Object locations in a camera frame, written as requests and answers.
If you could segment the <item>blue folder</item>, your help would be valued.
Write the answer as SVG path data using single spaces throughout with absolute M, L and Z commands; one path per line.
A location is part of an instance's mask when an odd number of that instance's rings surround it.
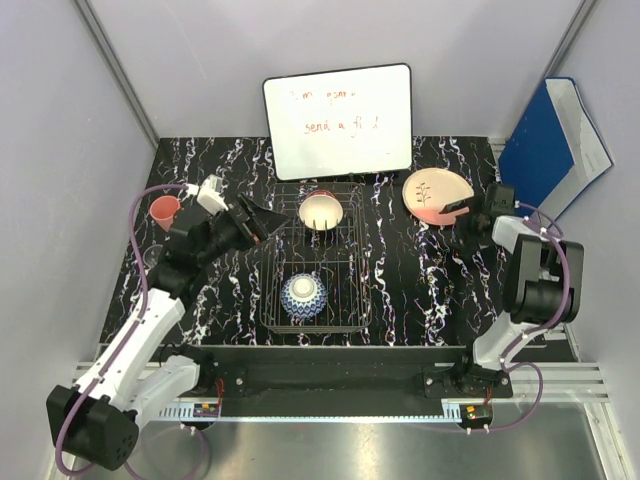
M 553 219 L 613 165 L 571 77 L 543 80 L 498 158 L 516 199 Z

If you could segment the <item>red floral bowl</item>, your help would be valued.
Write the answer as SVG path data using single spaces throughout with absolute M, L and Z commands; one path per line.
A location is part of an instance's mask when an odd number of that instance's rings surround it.
M 298 209 L 301 222 L 314 231 L 328 231 L 339 225 L 344 210 L 336 196 L 327 190 L 309 193 Z

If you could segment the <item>pink plastic cup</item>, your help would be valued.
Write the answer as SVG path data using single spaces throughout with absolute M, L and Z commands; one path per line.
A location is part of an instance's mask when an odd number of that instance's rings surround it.
M 175 215 L 180 209 L 181 204 L 177 197 L 164 195 L 151 203 L 149 214 L 162 230 L 168 232 L 174 222 Z

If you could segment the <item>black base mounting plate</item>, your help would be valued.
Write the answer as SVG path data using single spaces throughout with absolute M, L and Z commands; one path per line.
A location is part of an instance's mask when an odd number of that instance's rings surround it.
M 222 380 L 224 417 L 426 417 L 444 400 L 508 399 L 509 377 L 466 378 L 464 347 L 204 346 L 205 371 Z

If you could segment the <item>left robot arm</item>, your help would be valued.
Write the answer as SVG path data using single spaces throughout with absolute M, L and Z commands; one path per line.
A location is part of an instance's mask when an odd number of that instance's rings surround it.
M 221 208 L 179 209 L 157 263 L 141 271 L 141 297 L 121 330 L 73 386 L 56 386 L 46 400 L 59 471 L 74 470 L 65 454 L 114 471 L 131 456 L 139 435 L 183 393 L 208 394 L 216 383 L 211 354 L 183 346 L 148 377 L 141 374 L 169 331 L 192 308 L 208 281 L 208 266 L 230 251 L 269 239 L 289 218 L 245 195 Z

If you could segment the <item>blue white patterned bowl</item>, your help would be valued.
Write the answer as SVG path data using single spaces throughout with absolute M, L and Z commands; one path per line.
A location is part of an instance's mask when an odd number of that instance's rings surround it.
M 284 311 L 294 321 L 314 319 L 325 308 L 328 293 L 324 284 L 314 275 L 293 275 L 283 285 L 280 301 Z

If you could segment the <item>clear drinking glass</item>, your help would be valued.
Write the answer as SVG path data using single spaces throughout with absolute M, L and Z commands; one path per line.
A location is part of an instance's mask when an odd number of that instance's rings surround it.
M 161 252 L 162 246 L 159 244 L 151 245 L 143 252 L 142 259 L 147 269 L 151 269 L 157 264 Z

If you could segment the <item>cream pink plate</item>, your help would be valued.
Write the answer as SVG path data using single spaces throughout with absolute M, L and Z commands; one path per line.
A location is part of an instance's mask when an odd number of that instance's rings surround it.
M 442 168 L 424 168 L 404 182 L 403 202 L 418 220 L 434 226 L 452 226 L 457 213 L 441 213 L 450 203 L 472 197 L 472 186 L 460 175 Z

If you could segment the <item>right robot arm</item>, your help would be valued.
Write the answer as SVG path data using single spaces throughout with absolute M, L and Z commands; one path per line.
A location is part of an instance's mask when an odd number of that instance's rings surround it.
M 490 245 L 510 257 L 502 293 L 502 311 L 489 329 L 465 349 L 454 365 L 425 378 L 428 390 L 480 398 L 509 395 L 514 357 L 530 342 L 562 323 L 572 322 L 581 302 L 584 248 L 567 241 L 552 217 L 518 216 L 536 207 L 516 198 L 514 188 L 492 184 L 483 195 L 449 203 L 456 215 L 457 247 L 475 253 Z

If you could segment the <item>white whiteboard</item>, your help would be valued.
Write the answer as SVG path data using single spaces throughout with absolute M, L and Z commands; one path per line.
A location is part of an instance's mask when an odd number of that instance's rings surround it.
M 280 180 L 403 170 L 412 162 L 406 63 L 273 77 L 262 91 Z

